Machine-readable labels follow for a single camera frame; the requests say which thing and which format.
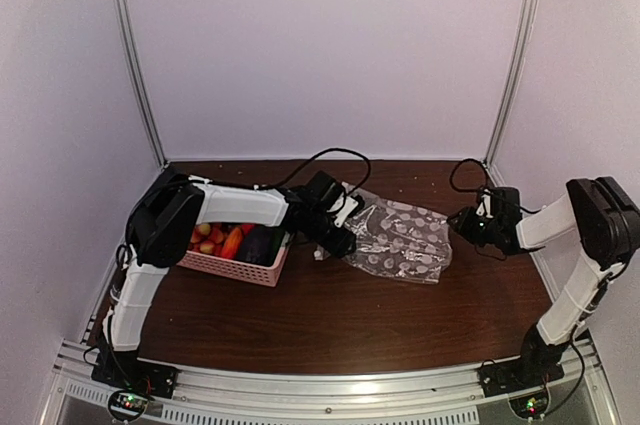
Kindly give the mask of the clear zip top bag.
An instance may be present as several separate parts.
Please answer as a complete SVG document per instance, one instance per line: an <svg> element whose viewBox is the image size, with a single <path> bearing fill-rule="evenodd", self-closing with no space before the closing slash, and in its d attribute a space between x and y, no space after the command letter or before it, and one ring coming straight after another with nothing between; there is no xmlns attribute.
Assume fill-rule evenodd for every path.
<svg viewBox="0 0 640 425"><path fill-rule="evenodd" d="M447 217L365 190L357 195L364 208L344 223L356 236L356 248L342 260L381 278L438 283L453 255Z"/></svg>

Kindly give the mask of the dark purple fake eggplant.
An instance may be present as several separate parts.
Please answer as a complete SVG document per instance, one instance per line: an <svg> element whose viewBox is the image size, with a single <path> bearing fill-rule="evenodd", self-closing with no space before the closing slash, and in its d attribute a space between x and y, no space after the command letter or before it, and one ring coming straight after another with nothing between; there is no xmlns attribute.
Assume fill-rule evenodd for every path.
<svg viewBox="0 0 640 425"><path fill-rule="evenodd" d="M234 257L236 261L252 265L270 266L275 228L255 226L241 242Z"/></svg>

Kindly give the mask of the pink plastic basket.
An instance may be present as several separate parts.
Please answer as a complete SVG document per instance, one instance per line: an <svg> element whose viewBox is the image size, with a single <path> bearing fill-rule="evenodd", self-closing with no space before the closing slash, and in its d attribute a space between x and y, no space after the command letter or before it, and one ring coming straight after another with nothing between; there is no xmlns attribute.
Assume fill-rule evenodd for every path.
<svg viewBox="0 0 640 425"><path fill-rule="evenodd" d="M221 223L228 227L228 235L236 226L252 223ZM252 265L232 260L223 259L219 256L204 255L194 253L187 250L185 256L178 263L179 266L203 272L209 275L215 275L224 278L230 278L241 282L261 285L266 287L275 287L279 281L284 262L287 258L292 236L286 232L282 241L282 245L277 254L272 252L273 262L270 266Z"/></svg>

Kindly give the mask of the red orange fake tomato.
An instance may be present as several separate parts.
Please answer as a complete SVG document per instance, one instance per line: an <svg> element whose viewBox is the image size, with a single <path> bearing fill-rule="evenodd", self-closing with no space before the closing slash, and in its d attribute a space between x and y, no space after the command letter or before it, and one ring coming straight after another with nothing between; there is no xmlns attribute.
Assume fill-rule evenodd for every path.
<svg viewBox="0 0 640 425"><path fill-rule="evenodd" d="M219 257L232 260L244 241L244 237L243 229L240 226L233 228L222 245Z"/></svg>

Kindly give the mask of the fake lychee bunch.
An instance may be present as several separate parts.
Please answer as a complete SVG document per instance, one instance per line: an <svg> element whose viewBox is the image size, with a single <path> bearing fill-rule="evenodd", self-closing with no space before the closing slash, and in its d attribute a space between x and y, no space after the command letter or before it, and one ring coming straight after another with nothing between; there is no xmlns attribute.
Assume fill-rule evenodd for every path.
<svg viewBox="0 0 640 425"><path fill-rule="evenodd" d="M192 231L187 250L204 255L219 256L228 237L228 227L221 223L202 223Z"/></svg>

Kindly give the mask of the green fake cucumber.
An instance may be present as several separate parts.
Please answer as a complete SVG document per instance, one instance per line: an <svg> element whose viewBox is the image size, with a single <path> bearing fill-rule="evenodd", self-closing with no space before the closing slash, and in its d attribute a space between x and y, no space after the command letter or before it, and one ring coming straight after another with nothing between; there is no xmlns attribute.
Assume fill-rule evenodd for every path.
<svg viewBox="0 0 640 425"><path fill-rule="evenodd" d="M278 253L285 235L286 235L286 231L281 228L276 228L273 231L272 241L271 241L271 251L273 253L275 254Z"/></svg>

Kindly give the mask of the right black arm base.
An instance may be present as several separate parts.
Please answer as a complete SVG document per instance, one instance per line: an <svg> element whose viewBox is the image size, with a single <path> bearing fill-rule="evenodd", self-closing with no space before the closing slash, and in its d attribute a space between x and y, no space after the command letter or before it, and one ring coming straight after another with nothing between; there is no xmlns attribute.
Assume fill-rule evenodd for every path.
<svg viewBox="0 0 640 425"><path fill-rule="evenodd" d="M518 357L483 364L477 369L484 396L511 394L563 378L560 360L567 348L567 342L547 344L537 327L532 326L524 336Z"/></svg>

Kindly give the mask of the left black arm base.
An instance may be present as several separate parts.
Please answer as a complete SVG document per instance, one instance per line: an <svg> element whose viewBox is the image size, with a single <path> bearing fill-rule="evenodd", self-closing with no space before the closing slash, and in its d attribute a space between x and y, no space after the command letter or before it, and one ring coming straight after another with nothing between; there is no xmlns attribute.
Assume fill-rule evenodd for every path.
<svg viewBox="0 0 640 425"><path fill-rule="evenodd" d="M93 381L141 395L173 397L179 373L176 367L140 360L137 351L115 352L104 337L98 341L97 349Z"/></svg>

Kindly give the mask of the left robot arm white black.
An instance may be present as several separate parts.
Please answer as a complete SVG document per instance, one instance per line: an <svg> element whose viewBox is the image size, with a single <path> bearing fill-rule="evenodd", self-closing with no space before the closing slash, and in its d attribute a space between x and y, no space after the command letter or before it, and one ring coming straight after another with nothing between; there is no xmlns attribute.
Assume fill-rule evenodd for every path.
<svg viewBox="0 0 640 425"><path fill-rule="evenodd" d="M255 224L302 234L331 256L356 249L345 222L363 199L332 176L318 172L305 185L226 186L165 170L134 206L120 251L123 278L103 321L101 351L106 374L123 389L137 387L144 369L137 360L141 332L169 269L185 256L194 228L203 223Z"/></svg>

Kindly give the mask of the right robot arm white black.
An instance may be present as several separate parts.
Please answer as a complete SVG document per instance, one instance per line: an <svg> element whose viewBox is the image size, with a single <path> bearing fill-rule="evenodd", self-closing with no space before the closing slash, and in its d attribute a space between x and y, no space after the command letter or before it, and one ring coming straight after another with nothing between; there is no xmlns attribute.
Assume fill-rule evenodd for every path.
<svg viewBox="0 0 640 425"><path fill-rule="evenodd" d="M571 274L526 333L513 364L513 378L526 387L558 362L639 250L639 207L611 176L571 179L559 199L535 213L525 211L513 187L480 188L475 204L447 223L471 245L492 246L506 257L571 248Z"/></svg>

